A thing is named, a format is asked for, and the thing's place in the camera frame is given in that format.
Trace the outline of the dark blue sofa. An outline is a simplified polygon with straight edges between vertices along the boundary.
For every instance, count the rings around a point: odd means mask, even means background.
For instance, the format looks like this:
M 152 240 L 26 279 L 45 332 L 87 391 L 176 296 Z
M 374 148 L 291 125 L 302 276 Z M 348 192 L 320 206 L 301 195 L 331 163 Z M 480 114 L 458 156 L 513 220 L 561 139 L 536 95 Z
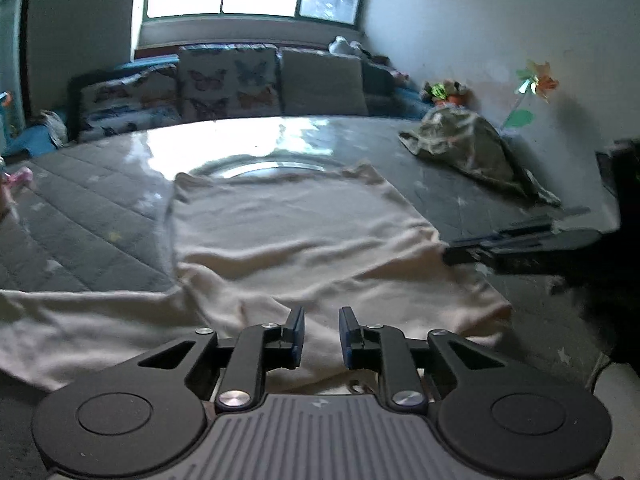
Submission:
M 282 48 L 279 50 L 279 67 L 281 68 Z M 83 88 L 96 82 L 108 81 L 137 74 L 162 64 L 177 65 L 178 82 L 178 53 L 159 58 L 142 58 L 111 70 L 95 70 L 94 72 L 77 76 L 70 80 L 67 86 L 67 101 L 64 110 L 49 112 L 44 110 L 36 117 L 34 124 L 25 129 L 17 138 L 11 141 L 3 157 L 38 157 L 48 154 L 57 148 L 78 141 L 80 92 Z M 361 61 L 361 73 L 364 98 L 366 99 L 368 114 L 366 116 L 378 117 L 402 117 L 420 119 L 427 108 L 419 99 L 418 94 L 401 86 L 398 82 L 398 74 L 392 72 L 387 66 L 374 64 L 368 58 L 359 58 Z M 279 76 L 280 100 L 282 113 L 283 102 L 281 98 L 281 74 Z M 178 110 L 180 113 L 180 96 L 178 83 Z

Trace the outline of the round black induction cooktop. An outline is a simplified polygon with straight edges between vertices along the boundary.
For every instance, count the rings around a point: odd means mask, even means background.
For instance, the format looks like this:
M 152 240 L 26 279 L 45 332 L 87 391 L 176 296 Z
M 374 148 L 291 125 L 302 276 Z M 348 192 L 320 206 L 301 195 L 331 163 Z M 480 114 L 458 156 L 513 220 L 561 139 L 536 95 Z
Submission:
M 242 177 L 271 177 L 287 172 L 327 172 L 343 167 L 331 157 L 276 153 L 264 157 L 248 155 L 232 156 L 216 162 L 206 162 L 190 171 L 192 176 L 234 179 Z

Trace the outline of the white plush toy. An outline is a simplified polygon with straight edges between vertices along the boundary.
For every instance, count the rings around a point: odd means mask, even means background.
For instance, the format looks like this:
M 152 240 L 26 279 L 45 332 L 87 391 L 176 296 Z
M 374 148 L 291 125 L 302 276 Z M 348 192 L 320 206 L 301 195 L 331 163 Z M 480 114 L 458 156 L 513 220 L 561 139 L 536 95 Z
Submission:
M 363 51 L 360 42 L 349 41 L 343 36 L 336 36 L 335 39 L 329 44 L 328 50 L 333 55 L 367 58 L 367 53 Z

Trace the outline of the lying butterfly print cushion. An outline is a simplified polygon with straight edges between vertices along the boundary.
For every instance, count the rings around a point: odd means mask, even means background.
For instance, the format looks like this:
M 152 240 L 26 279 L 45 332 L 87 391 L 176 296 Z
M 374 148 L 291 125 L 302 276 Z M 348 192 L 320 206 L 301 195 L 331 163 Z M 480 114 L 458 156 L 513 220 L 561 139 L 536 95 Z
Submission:
M 157 65 L 130 76 L 96 82 L 80 92 L 79 142 L 180 122 L 176 64 Z

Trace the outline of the upright butterfly print cushion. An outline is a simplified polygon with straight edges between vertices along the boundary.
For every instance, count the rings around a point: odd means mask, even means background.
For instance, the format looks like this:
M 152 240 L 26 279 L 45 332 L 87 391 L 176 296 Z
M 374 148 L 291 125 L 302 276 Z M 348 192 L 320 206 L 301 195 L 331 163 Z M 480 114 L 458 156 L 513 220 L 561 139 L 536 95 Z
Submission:
M 282 113 L 279 50 L 272 44 L 199 44 L 178 53 L 185 122 Z

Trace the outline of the cream white shirt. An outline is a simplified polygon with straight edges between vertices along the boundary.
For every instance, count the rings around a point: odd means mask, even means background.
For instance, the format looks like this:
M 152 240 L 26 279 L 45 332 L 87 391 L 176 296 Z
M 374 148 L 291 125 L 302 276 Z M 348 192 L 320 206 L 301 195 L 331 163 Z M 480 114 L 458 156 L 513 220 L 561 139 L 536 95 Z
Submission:
M 1 368 L 51 391 L 209 327 L 306 314 L 302 362 L 277 391 L 318 390 L 344 366 L 338 311 L 423 338 L 435 328 L 491 346 L 510 304 L 442 262 L 439 232 L 371 166 L 272 178 L 178 174 L 170 207 L 177 283 L 168 292 L 1 295 Z

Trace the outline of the colourful paper pinwheel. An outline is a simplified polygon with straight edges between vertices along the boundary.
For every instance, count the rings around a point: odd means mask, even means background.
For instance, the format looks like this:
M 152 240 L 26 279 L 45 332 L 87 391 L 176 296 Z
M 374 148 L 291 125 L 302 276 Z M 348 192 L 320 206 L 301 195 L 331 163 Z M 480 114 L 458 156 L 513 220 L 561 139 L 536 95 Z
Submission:
M 549 102 L 549 94 L 559 87 L 559 81 L 552 76 L 549 62 L 537 63 L 528 60 L 524 68 L 516 71 L 518 88 L 514 91 L 515 101 L 509 113 L 500 124 L 500 130 L 521 129 L 531 125 L 535 114 L 525 107 L 530 98 Z

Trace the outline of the green patterned garment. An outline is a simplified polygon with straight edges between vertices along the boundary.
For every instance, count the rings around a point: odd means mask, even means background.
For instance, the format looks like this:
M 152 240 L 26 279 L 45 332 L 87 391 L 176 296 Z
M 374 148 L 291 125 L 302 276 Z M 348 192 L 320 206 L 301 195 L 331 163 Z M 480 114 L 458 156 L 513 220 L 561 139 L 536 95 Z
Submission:
M 398 138 L 414 156 L 447 165 L 495 190 L 533 204 L 561 205 L 558 196 L 518 163 L 494 126 L 472 110 L 435 107 L 416 128 L 401 131 Z

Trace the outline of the pink hair clip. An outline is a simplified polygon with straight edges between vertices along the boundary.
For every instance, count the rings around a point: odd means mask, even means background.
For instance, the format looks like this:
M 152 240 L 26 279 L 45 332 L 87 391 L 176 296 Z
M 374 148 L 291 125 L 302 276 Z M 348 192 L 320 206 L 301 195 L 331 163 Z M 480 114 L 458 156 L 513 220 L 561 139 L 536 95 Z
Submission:
M 13 191 L 14 188 L 28 188 L 32 185 L 34 175 L 28 167 L 21 167 L 10 174 L 6 170 L 1 171 L 2 188 L 7 191 Z

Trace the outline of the plain grey cushion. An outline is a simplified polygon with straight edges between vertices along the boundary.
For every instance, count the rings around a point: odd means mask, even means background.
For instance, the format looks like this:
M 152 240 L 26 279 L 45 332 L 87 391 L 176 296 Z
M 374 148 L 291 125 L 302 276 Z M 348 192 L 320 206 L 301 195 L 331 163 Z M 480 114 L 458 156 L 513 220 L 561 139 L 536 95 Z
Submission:
M 368 114 L 359 58 L 293 48 L 280 55 L 285 116 Z

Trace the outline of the small plush toy pile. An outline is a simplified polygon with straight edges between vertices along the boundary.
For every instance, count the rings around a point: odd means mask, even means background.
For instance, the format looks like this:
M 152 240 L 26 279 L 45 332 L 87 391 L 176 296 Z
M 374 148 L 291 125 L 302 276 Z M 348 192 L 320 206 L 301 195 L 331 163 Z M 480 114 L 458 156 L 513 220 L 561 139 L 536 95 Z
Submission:
M 424 81 L 419 96 L 422 102 L 434 106 L 465 106 L 469 102 L 471 91 L 456 80 L 446 79 L 437 84 Z

